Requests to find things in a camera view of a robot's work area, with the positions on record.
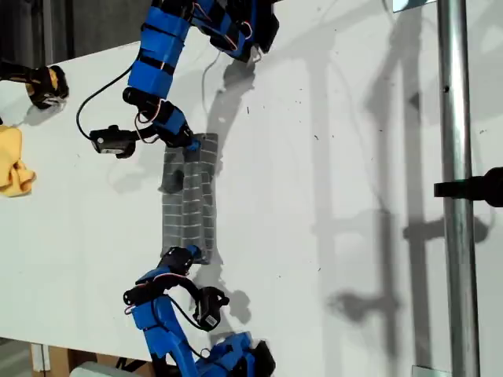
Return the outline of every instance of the yellow towel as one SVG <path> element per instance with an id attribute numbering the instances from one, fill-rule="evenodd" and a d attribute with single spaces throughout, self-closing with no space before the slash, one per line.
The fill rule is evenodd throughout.
<path id="1" fill-rule="evenodd" d="M 35 172 L 21 161 L 21 131 L 0 125 L 0 194 L 26 194 L 34 179 Z"/>

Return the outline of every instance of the metal pole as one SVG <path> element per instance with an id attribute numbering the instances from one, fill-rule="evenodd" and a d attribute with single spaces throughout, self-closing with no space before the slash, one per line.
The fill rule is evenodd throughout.
<path id="1" fill-rule="evenodd" d="M 472 176 L 465 0 L 438 0 L 443 180 Z M 480 377 L 473 205 L 444 199 L 453 377 Z"/>

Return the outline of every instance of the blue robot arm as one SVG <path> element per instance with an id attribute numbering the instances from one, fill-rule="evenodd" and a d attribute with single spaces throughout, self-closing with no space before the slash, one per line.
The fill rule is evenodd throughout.
<path id="1" fill-rule="evenodd" d="M 251 340 L 245 333 L 229 336 L 210 350 L 209 357 L 194 361 L 193 353 L 197 352 L 189 345 L 177 320 L 171 297 L 164 292 L 182 286 L 196 303 L 195 323 L 191 321 L 192 325 L 203 331 L 211 331 L 218 326 L 220 309 L 229 304 L 229 299 L 214 287 L 199 289 L 185 277 L 199 253 L 195 246 L 172 247 L 156 269 L 146 273 L 133 289 L 124 293 L 124 302 L 132 308 L 130 312 L 137 328 L 144 332 L 156 375 L 271 376 L 276 364 L 267 344 L 260 342 L 252 348 Z M 168 354 L 173 357 L 176 367 L 166 364 Z"/>
<path id="2" fill-rule="evenodd" d="M 178 59 L 191 26 L 233 59 L 247 62 L 252 48 L 268 52 L 279 28 L 272 4 L 277 0 L 154 0 L 141 28 L 141 46 L 133 63 L 123 99 L 138 108 L 152 125 L 137 133 L 112 126 L 93 131 L 90 138 L 101 153 L 126 158 L 139 139 L 158 135 L 167 146 L 199 148 L 183 112 L 165 101 Z"/>

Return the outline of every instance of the black clamp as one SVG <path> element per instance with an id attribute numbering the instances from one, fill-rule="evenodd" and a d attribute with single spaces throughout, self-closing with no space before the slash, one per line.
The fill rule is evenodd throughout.
<path id="1" fill-rule="evenodd" d="M 435 184 L 435 198 L 485 200 L 492 207 L 503 207 L 503 167 L 484 176 Z"/>
<path id="2" fill-rule="evenodd" d="M 168 267 L 172 273 L 185 276 L 189 273 L 194 259 L 201 258 L 201 255 L 202 251 L 199 247 L 196 248 L 196 253 L 193 254 L 184 247 L 173 246 L 163 255 L 157 267 Z"/>
<path id="3" fill-rule="evenodd" d="M 111 153 L 118 159 L 131 157 L 136 149 L 134 132 L 119 130 L 117 125 L 104 130 L 91 131 L 89 134 L 94 149 L 98 153 Z"/>
<path id="4" fill-rule="evenodd" d="M 220 321 L 220 309 L 229 305 L 229 298 L 215 287 L 204 287 L 199 290 L 200 297 L 196 302 L 196 312 L 193 315 L 199 326 L 209 332 L 215 329 Z"/>

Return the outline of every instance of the white tabletop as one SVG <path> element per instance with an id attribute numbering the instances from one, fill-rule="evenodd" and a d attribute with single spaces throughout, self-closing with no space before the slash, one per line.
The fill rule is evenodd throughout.
<path id="1" fill-rule="evenodd" d="M 472 3 L 474 172 L 483 174 L 501 165 L 502 37 L 488 26 L 499 25 L 501 2 Z M 435 11 L 278 3 L 281 29 L 253 89 L 243 82 L 219 97 L 229 109 L 222 123 L 237 109 L 229 130 L 215 117 L 208 124 L 204 108 L 230 59 L 209 69 L 203 96 L 217 53 L 189 35 L 169 99 L 195 132 L 225 139 L 215 181 L 223 265 L 203 267 L 201 282 L 237 292 L 216 334 L 266 339 L 276 376 L 399 377 L 415 363 L 450 370 L 442 200 L 433 197 L 441 180 Z M 71 88 L 61 112 L 34 110 L 21 85 L 0 83 L 0 115 L 19 125 L 23 160 L 38 175 L 31 195 L 0 198 L 2 337 L 149 358 L 122 296 L 159 261 L 164 145 L 138 143 L 117 160 L 97 154 L 75 126 L 81 102 L 137 51 L 61 64 Z M 125 86 L 88 105 L 86 130 L 133 129 Z M 485 203 L 475 214 L 490 227 L 477 246 L 483 372 L 502 375 L 501 216 Z M 181 323 L 195 348 L 209 345 Z"/>

